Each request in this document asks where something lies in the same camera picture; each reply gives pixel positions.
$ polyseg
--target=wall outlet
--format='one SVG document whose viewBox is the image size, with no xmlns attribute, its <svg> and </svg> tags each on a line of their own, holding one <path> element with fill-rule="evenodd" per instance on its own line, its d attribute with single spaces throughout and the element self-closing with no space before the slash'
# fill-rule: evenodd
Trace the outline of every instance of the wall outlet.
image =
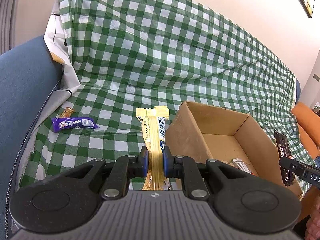
<svg viewBox="0 0 320 240">
<path fill-rule="evenodd" d="M 313 78 L 314 78 L 315 80 L 317 80 L 318 82 L 320 81 L 320 77 L 318 77 L 316 74 L 313 75 Z"/>
</svg>

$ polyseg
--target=purple candy bar wrapper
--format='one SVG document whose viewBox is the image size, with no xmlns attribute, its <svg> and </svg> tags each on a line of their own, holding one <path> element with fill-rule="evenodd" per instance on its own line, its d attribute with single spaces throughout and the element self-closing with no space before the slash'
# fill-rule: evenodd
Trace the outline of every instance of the purple candy bar wrapper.
<svg viewBox="0 0 320 240">
<path fill-rule="evenodd" d="M 70 128 L 99 128 L 90 117 L 65 117 L 52 118 L 53 131 L 59 132 L 62 129 Z"/>
</svg>

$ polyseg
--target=green checkered tablecloth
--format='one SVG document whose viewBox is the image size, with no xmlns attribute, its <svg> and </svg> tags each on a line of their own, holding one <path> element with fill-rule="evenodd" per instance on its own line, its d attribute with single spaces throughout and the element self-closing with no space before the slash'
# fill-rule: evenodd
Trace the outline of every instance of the green checkered tablecloth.
<svg viewBox="0 0 320 240">
<path fill-rule="evenodd" d="M 171 122 L 185 100 L 250 113 L 271 139 L 274 129 L 285 133 L 293 156 L 314 165 L 290 112 L 295 76 L 222 15 L 191 0 L 59 0 L 59 7 L 81 85 L 50 118 L 69 106 L 100 128 L 53 133 L 45 120 L 20 186 L 93 158 L 138 153 L 136 108 L 167 105 Z"/>
</svg>

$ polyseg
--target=white wall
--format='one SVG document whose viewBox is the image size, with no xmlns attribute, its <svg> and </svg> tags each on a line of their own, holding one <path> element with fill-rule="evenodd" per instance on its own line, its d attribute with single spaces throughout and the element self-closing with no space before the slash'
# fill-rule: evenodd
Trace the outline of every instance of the white wall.
<svg viewBox="0 0 320 240">
<path fill-rule="evenodd" d="M 320 102 L 320 82 L 313 78 L 314 74 L 320 77 L 320 51 L 299 99 L 300 102 L 306 104 L 310 108 L 312 108 L 317 101 Z"/>
<path fill-rule="evenodd" d="M 18 0 L 14 11 L 14 46 L 44 34 L 54 1 Z"/>
<path fill-rule="evenodd" d="M 258 38 L 307 82 L 320 49 L 320 0 L 308 18 L 299 0 L 193 0 L 224 15 Z"/>
</svg>

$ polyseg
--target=dark chocolate bar wrapper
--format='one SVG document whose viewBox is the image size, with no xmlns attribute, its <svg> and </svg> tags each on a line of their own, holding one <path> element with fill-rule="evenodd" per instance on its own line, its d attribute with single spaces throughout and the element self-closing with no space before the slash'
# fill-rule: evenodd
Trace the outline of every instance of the dark chocolate bar wrapper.
<svg viewBox="0 0 320 240">
<path fill-rule="evenodd" d="M 70 128 L 99 128 L 90 117 L 64 117 L 52 118 L 53 131 L 59 132 Z"/>
<path fill-rule="evenodd" d="M 284 135 L 282 133 L 278 133 L 275 130 L 274 136 L 276 139 L 279 158 L 287 157 L 289 159 L 292 159 L 289 144 L 288 144 L 288 139 L 287 139 L 286 135 Z M 292 171 L 289 171 L 289 170 L 283 168 L 283 167 L 280 167 L 280 171 L 281 171 L 281 177 L 282 177 L 283 184 L 285 186 L 291 186 L 294 181 L 294 173 Z"/>
</svg>

